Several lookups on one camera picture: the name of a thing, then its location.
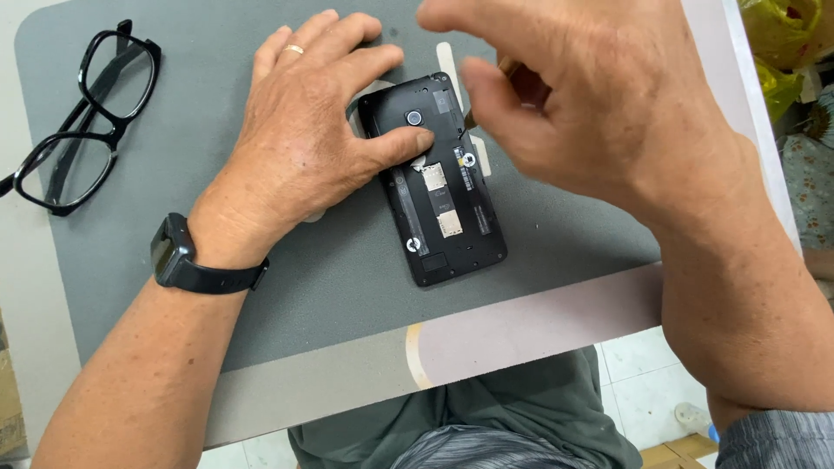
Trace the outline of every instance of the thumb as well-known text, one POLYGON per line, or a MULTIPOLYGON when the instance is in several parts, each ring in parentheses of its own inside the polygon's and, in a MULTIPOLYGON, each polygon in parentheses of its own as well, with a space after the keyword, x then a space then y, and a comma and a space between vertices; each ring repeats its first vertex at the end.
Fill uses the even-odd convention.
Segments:
POLYGON ((522 104, 510 80, 495 65, 467 58, 461 75, 475 122, 510 156, 524 156, 525 149, 538 147, 553 134, 550 121, 522 104))
POLYGON ((399 127, 376 139, 365 140, 380 169, 416 158, 435 143, 435 133, 418 127, 399 127))

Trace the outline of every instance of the hand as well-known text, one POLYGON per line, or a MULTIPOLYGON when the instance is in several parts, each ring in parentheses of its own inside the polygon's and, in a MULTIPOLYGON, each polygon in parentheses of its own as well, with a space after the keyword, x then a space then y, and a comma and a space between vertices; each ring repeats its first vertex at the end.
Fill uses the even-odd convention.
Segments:
POLYGON ((381 31, 376 18, 340 21, 328 10, 295 34, 282 27, 255 53, 238 143, 188 219, 199 262, 259 264, 301 220, 432 145, 418 128, 358 139, 345 119, 355 94, 403 62, 393 45, 354 51, 381 31))
POLYGON ((537 103, 546 87, 519 89, 480 59, 461 70, 475 120, 522 173, 650 228, 766 203, 755 148, 718 108, 679 2, 425 0, 417 19, 484 38, 553 89, 537 103))

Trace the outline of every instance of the yellow plastic bag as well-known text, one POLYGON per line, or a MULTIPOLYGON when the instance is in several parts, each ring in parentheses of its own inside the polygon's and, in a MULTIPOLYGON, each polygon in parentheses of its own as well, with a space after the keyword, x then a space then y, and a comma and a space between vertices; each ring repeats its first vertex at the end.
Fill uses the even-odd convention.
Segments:
POLYGON ((761 92, 765 95, 767 113, 775 123, 802 93, 802 80, 799 73, 786 75, 756 58, 756 71, 759 73, 761 92))
POLYGON ((820 22, 821 0, 738 0, 753 54, 780 70, 797 68, 820 22))

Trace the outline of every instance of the dark gray t-shirt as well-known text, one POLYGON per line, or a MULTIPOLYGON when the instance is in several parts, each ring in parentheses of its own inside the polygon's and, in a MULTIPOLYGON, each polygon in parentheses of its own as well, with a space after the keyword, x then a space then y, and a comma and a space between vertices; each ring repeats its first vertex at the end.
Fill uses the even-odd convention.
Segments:
MULTIPOLYGON (((594 469, 528 438, 480 426, 445 426, 423 435, 391 469, 594 469)), ((767 411, 734 422, 721 437, 716 469, 832 469, 834 412, 767 411)))

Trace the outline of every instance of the black eyeglasses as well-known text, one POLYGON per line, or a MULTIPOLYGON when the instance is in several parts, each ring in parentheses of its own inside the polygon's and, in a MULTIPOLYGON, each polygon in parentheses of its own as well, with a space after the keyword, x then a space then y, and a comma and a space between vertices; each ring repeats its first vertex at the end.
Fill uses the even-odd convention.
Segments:
POLYGON ((24 199, 65 217, 87 202, 113 171, 117 145, 153 94, 162 49, 131 36, 133 22, 96 34, 78 73, 83 98, 56 134, 44 139, 14 174, 0 181, 0 197, 15 189, 24 199), (104 133, 90 129, 102 116, 104 133), (80 124, 70 130, 80 119, 80 124), (34 170, 43 166, 43 184, 34 170))

